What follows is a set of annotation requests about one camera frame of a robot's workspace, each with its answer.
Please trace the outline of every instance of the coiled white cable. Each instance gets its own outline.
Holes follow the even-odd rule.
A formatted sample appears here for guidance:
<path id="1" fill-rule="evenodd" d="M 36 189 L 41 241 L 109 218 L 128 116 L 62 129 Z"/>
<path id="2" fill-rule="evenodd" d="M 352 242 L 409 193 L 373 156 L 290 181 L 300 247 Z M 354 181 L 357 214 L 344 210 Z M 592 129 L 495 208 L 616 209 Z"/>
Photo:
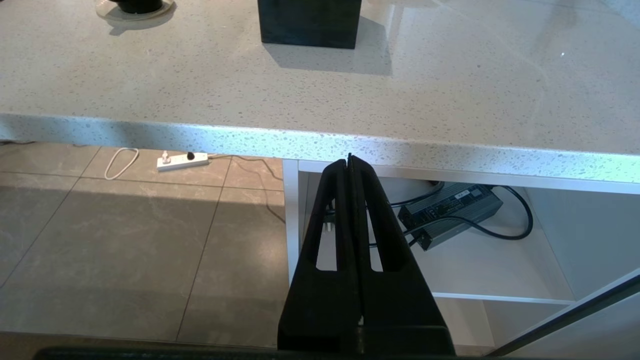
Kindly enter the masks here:
<path id="1" fill-rule="evenodd" d="M 120 154 L 120 151 L 124 151 L 124 150 L 131 150 L 131 151 L 135 151 L 136 154 L 133 156 L 133 159 L 131 159 L 131 161 L 127 164 L 127 166 L 125 166 L 124 168 L 122 168 L 122 170 L 115 174 L 114 176 L 109 177 L 107 175 L 107 173 L 109 172 L 109 169 L 111 169 L 111 166 L 113 165 L 113 161 L 116 160 L 116 157 L 118 156 L 118 154 Z M 138 159 L 138 156 L 140 155 L 140 150 L 138 149 L 134 149 L 132 147 L 121 147 L 118 149 L 118 151 L 116 151 L 116 153 L 113 155 L 113 157 L 111 158 L 111 161 L 109 161 L 109 165 L 107 165 L 107 169 L 104 170 L 104 178 L 107 180 L 114 180 L 117 179 L 120 175 L 122 175 L 131 165 L 133 165 L 133 163 L 136 161 L 136 159 Z"/>

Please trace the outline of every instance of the power supply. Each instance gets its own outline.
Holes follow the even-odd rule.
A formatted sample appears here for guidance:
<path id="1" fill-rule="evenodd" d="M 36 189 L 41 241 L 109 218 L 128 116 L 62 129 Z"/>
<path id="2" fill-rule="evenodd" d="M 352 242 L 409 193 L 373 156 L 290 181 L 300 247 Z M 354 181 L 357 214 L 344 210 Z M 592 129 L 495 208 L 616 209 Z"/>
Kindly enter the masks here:
<path id="1" fill-rule="evenodd" d="M 447 216 L 462 217 L 479 223 L 494 216 L 501 206 L 502 201 L 485 185 L 453 183 L 427 199 L 403 206 L 398 219 L 407 229 Z M 455 219 L 442 220 L 416 230 L 411 235 L 427 251 L 469 227 Z"/>

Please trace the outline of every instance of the white power strip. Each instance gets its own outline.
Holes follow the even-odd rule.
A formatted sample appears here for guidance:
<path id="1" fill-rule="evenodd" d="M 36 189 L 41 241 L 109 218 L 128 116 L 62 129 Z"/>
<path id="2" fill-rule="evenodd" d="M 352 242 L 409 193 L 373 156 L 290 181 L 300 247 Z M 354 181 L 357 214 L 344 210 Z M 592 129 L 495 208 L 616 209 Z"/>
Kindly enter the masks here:
<path id="1" fill-rule="evenodd" d="M 187 154 L 169 156 L 167 157 L 167 159 L 170 161 L 166 164 L 163 163 L 162 158 L 158 158 L 157 160 L 158 172 L 178 170 L 180 168 L 188 168 L 188 167 L 199 167 L 202 165 L 209 164 L 209 155 L 206 152 L 194 152 L 193 155 L 195 156 L 193 160 L 187 159 Z"/>

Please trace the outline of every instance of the countertop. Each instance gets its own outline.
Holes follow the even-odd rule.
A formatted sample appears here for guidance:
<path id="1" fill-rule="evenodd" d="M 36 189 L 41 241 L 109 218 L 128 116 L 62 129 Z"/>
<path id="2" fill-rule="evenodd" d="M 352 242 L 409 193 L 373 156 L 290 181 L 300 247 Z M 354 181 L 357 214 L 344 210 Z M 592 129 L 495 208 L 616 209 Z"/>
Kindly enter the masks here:
<path id="1" fill-rule="evenodd" d="M 0 138 L 640 183 L 640 30 L 618 8 L 363 0 L 343 50 L 262 44 L 255 0 L 127 24 L 4 0 Z"/>

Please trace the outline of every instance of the black square object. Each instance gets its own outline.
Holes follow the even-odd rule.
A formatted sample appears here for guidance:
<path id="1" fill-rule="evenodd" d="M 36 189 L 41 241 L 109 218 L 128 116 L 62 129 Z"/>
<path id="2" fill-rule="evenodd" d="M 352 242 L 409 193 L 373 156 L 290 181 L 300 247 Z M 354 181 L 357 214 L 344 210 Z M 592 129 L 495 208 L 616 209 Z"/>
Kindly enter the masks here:
<path id="1" fill-rule="evenodd" d="M 354 49 L 362 0 L 258 0 L 262 42 Z"/>

